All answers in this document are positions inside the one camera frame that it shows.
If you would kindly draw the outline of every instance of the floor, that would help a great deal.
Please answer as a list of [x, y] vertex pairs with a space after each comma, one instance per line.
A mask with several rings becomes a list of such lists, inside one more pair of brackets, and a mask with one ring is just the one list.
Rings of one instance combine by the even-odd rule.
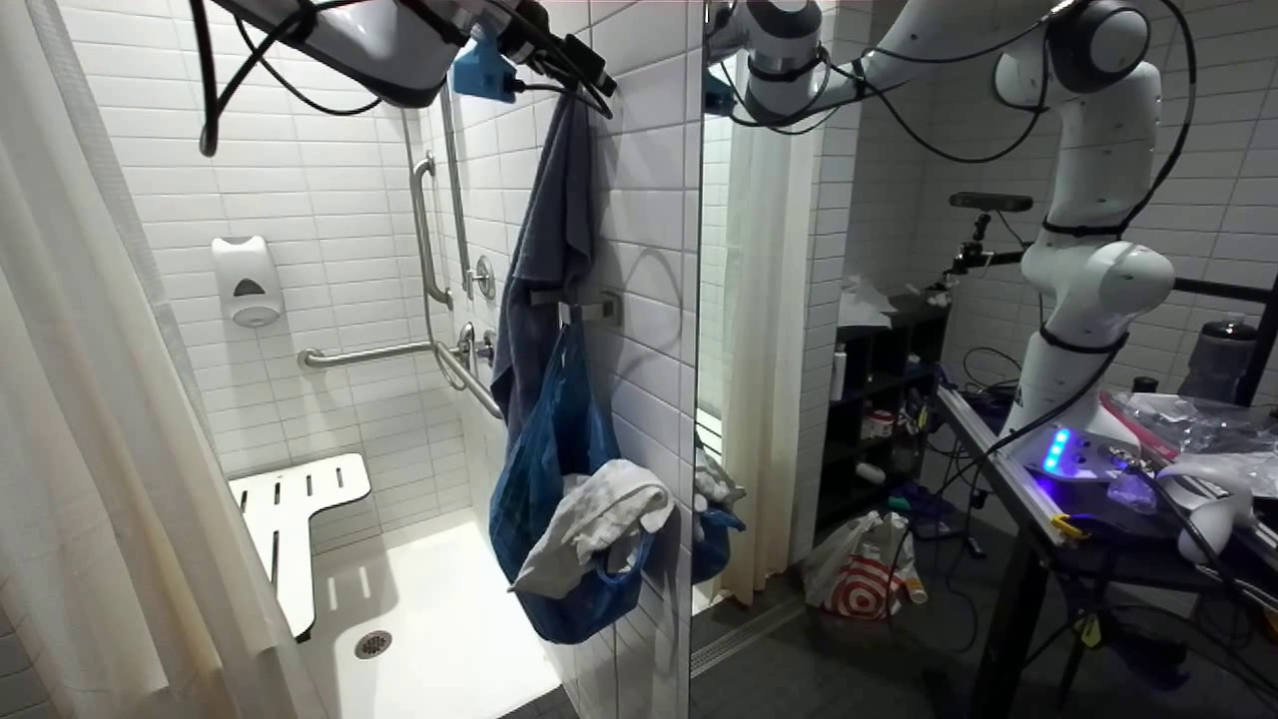
[[[909, 606], [892, 626], [849, 626], [803, 606], [793, 585], [777, 585], [768, 597], [761, 612], [721, 606], [693, 621], [693, 684], [692, 684], [692, 719], [845, 719], [845, 716], [892, 716], [892, 719], [936, 719], [922, 677], [946, 677], [953, 701], [964, 702], [981, 630], [996, 612], [1002, 564], [1010, 541], [977, 528], [986, 542], [986, 561], [970, 561], [960, 542], [918, 546], [922, 574], [932, 574], [932, 604]], [[1062, 601], [1049, 597], [1042, 612], [1039, 637], [1059, 626], [1065, 616]], [[1225, 626], [1230, 616], [1202, 616], [1197, 622]], [[1079, 684], [1065, 706], [1055, 702], [1055, 689], [1065, 662], [1065, 642], [1055, 642], [1042, 658], [1033, 658], [1023, 677], [1023, 693], [1013, 716], [1033, 719], [1256, 719], [1278, 716], [1264, 706], [1247, 684], [1238, 684], [1225, 666], [1217, 666], [1217, 650], [1206, 648], [1185, 622], [1143, 621], [1166, 637], [1179, 637], [1195, 648], [1185, 662], [1189, 684], [1179, 693], [1150, 693], [1113, 650], [1098, 650], [1082, 658]], [[768, 637], [749, 637], [736, 657], [716, 658], [716, 642], [729, 642], [736, 626], [768, 626]], [[1240, 650], [1248, 662], [1264, 666], [1268, 684], [1278, 670], [1278, 650], [1254, 640]]]
[[[560, 693], [475, 524], [322, 557], [314, 604], [305, 658], [338, 719], [500, 719]], [[392, 648], [357, 658], [371, 630]]]

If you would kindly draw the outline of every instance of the shower seat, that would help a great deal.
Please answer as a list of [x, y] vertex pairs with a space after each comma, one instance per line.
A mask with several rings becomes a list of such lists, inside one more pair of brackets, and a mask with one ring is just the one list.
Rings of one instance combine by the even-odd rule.
[[363, 456], [231, 479], [231, 501], [295, 640], [306, 640], [314, 626], [311, 515], [357, 505], [367, 491]]

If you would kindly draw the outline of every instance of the white cloth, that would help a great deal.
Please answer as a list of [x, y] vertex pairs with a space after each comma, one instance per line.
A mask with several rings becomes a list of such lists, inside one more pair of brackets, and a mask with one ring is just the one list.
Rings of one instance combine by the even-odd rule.
[[72, 39], [0, 6], [0, 606], [54, 716], [319, 716]]
[[671, 519], [667, 484], [640, 464], [612, 460], [592, 479], [576, 484], [544, 541], [528, 550], [514, 590], [562, 601], [607, 550], [607, 573], [632, 573], [640, 546]]

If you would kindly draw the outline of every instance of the table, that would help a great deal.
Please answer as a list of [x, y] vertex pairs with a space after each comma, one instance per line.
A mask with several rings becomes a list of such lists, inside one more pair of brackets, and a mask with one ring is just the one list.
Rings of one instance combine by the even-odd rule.
[[[1010, 519], [1017, 524], [1010, 566], [1002, 597], [996, 604], [986, 650], [977, 662], [977, 678], [970, 693], [970, 719], [1002, 719], [1013, 706], [1017, 677], [1026, 662], [1026, 650], [1033, 642], [1047, 581], [1059, 573], [1069, 585], [1090, 585], [1093, 590], [1107, 590], [1110, 585], [1137, 585], [1137, 588], [1173, 588], [1173, 590], [1221, 590], [1215, 581], [1197, 574], [1185, 561], [1173, 550], [1179, 524], [1170, 519], [1137, 519], [1122, 515], [1122, 507], [1102, 501], [1102, 487], [1062, 487], [1047, 496], [1023, 469], [986, 456], [996, 444], [996, 432], [970, 412], [970, 403], [940, 388], [940, 412], [946, 429], [960, 435], [992, 491], [1008, 505]], [[1102, 528], [1102, 515], [1113, 512], [1122, 524], [1107, 524], [1107, 541], [1069, 542], [1065, 541], [1065, 507], [1069, 524], [1093, 519]], [[1225, 557], [1230, 573], [1254, 585], [1256, 590], [1278, 597], [1278, 566], [1256, 564], [1254, 557]], [[1065, 684], [1069, 689], [1079, 670], [1082, 648], [1074, 642]]]

